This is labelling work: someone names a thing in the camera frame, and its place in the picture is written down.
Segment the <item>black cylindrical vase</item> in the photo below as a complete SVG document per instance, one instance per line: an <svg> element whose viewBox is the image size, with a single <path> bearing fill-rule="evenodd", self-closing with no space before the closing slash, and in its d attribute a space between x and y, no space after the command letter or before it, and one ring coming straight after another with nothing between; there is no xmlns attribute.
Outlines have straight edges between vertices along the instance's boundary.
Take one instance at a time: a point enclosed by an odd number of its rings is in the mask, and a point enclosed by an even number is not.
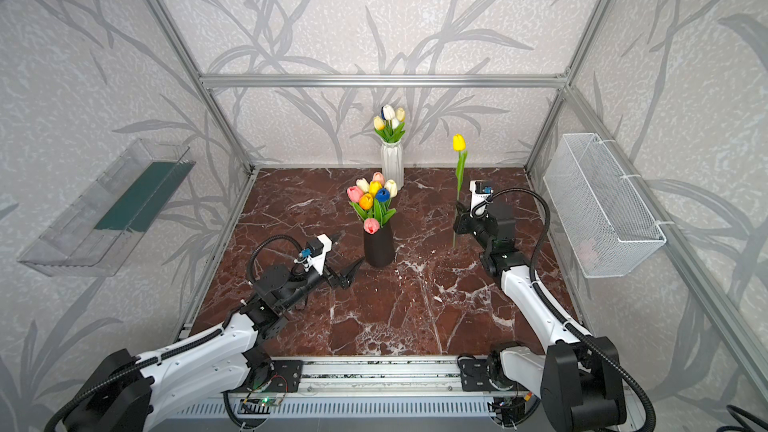
<svg viewBox="0 0 768 432"><path fill-rule="evenodd" d="M394 237L391 225L387 223L373 234L363 233L363 247L366 262L374 268L384 268L395 258Z"/></svg>

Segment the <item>pink artificial tulip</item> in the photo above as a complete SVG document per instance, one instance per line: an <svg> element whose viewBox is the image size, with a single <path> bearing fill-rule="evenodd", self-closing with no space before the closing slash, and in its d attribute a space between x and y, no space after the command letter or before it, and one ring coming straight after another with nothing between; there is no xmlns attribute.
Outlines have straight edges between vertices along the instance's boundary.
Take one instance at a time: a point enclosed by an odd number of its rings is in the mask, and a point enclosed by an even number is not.
<svg viewBox="0 0 768 432"><path fill-rule="evenodd" d="M375 218L366 218L363 222L363 229L367 234L373 235L381 228L380 222Z"/></svg>

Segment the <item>orange pink tulip bundle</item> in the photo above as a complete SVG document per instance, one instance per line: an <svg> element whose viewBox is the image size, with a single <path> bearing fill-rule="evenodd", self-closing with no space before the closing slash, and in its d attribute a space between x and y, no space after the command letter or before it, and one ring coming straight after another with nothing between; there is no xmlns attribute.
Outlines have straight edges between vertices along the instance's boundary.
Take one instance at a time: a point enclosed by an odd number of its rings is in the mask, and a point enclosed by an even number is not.
<svg viewBox="0 0 768 432"><path fill-rule="evenodd" d="M361 221L364 221L366 218L374 218L375 195L379 189L384 187L384 175L382 172L375 172L371 179L367 180L370 185L370 191L368 193L363 193L356 186L356 181L352 186L346 189L347 199Z"/></svg>

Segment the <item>small yellow tulip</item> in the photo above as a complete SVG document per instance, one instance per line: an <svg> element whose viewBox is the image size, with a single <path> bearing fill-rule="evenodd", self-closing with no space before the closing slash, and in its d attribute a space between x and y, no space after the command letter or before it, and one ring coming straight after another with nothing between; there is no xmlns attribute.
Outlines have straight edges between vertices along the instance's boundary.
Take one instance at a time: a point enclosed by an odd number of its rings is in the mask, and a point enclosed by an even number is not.
<svg viewBox="0 0 768 432"><path fill-rule="evenodd" d="M455 200L460 200L461 190L464 182L464 170L468 156L466 140L463 135L456 134L452 138L453 150L457 153L457 164L455 167L456 177L456 195Z"/></svg>

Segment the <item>white ribbed ceramic vase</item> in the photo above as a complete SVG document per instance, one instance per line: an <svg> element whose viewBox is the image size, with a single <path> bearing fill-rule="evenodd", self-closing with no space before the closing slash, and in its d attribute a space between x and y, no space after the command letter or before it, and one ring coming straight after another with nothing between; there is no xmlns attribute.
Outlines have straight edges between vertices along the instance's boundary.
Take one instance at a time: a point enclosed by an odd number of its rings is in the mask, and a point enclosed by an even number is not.
<svg viewBox="0 0 768 432"><path fill-rule="evenodd" d="M404 184L403 147L400 142L383 142L380 147L381 172L387 181L394 181L399 189Z"/></svg>

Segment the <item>bright yellow artificial tulip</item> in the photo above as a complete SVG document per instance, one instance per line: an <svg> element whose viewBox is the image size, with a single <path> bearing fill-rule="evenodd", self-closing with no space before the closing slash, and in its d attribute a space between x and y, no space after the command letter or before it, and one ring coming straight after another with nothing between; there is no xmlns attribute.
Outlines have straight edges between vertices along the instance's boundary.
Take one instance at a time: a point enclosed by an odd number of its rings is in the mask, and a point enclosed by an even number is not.
<svg viewBox="0 0 768 432"><path fill-rule="evenodd" d="M397 118L385 120L377 116L373 121L376 134L384 143L397 143L405 134L404 123Z"/></svg>

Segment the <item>white artificial tulip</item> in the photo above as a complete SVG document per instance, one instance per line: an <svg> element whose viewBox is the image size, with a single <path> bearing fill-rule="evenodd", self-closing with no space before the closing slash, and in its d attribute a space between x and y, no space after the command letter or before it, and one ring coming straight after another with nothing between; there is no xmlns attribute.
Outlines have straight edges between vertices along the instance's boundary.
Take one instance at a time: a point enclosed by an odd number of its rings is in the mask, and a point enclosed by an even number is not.
<svg viewBox="0 0 768 432"><path fill-rule="evenodd" d="M381 108L381 116L386 121L394 120L396 118L395 109L391 105L386 104Z"/></svg>

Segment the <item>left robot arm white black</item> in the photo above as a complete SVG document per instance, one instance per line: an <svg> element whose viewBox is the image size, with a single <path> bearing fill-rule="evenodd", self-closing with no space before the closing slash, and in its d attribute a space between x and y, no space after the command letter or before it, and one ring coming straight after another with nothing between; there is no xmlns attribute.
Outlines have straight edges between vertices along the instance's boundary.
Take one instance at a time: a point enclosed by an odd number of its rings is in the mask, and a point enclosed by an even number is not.
<svg viewBox="0 0 768 432"><path fill-rule="evenodd" d="M279 334L287 312L320 285L350 287L363 263L340 272L303 263L266 268L222 323L155 351L108 356L46 430L148 431L212 395L269 384L275 372L263 344Z"/></svg>

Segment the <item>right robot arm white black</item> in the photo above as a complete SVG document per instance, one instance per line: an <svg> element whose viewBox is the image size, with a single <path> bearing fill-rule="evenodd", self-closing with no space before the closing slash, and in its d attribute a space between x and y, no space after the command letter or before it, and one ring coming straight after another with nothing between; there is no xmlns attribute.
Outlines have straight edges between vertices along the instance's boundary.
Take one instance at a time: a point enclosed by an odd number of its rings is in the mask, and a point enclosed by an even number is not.
<svg viewBox="0 0 768 432"><path fill-rule="evenodd" d="M596 431L625 423L622 378L608 363L618 359L618 351L605 337L595 340L598 350L592 351L586 343L589 331L573 320L535 270L547 232L541 232L526 258L515 243L516 227L499 217L504 206L479 205L481 213L456 204L454 231L472 235L481 245L481 265L523 313L544 350L540 356L523 346L502 349L498 363L503 376L539 398L557 431Z"/></svg>

